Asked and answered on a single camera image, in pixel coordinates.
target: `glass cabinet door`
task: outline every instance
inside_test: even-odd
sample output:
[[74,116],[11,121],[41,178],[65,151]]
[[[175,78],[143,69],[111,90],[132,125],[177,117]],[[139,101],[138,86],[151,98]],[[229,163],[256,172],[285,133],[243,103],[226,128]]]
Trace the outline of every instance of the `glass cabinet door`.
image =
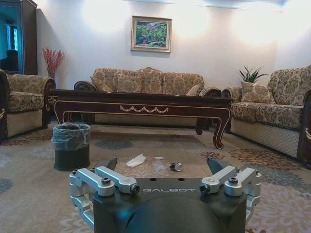
[[18,12],[17,6],[0,5],[0,68],[12,73],[18,73],[20,70]]

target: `trash can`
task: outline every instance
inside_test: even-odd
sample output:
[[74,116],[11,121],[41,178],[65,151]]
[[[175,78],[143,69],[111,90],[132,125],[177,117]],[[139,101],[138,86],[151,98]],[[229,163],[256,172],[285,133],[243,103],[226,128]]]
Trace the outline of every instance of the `trash can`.
[[90,166],[90,130],[91,127],[87,124],[68,122],[53,128],[52,145],[55,149],[56,170],[72,171]]

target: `picture frame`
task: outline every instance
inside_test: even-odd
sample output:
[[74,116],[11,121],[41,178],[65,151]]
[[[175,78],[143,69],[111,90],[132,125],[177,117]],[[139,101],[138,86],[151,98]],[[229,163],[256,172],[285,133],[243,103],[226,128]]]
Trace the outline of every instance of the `picture frame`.
[[171,19],[132,16],[132,51],[170,53],[171,41]]

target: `throw pillow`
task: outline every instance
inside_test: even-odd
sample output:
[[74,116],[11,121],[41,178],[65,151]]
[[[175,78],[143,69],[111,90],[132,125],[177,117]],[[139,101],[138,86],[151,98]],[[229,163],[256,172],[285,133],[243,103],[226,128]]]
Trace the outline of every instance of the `throw pillow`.
[[202,84],[198,84],[198,85],[195,85],[193,86],[189,91],[188,93],[186,94],[186,96],[198,96],[200,94],[200,92],[202,91],[203,89],[203,85]]
[[271,88],[258,83],[241,82],[242,102],[275,104]]
[[141,76],[117,74],[118,76],[118,92],[141,93]]
[[102,80],[92,77],[91,80],[99,91],[112,92],[112,90]]

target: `floral sofa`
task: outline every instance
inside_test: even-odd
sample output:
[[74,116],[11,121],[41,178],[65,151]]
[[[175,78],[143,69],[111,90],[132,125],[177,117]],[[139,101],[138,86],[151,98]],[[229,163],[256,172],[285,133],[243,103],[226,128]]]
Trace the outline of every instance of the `floral sofa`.
[[[194,86],[198,88],[192,95],[221,96],[221,90],[215,87],[204,87],[203,77],[199,74],[161,72],[147,67],[137,71],[98,68],[91,81],[80,81],[75,90],[130,92],[166,95],[186,95]],[[92,123],[195,126],[196,119],[189,117],[165,116],[126,116],[110,114],[83,115],[84,121]]]
[[223,97],[234,99],[231,132],[307,161],[310,151],[306,149],[305,129],[310,123],[311,66],[277,70],[267,88],[272,93],[271,103],[253,102],[252,95],[242,102],[244,93],[240,87],[223,91]]
[[9,75],[0,69],[0,143],[3,139],[51,121],[48,95],[54,79],[37,75]]

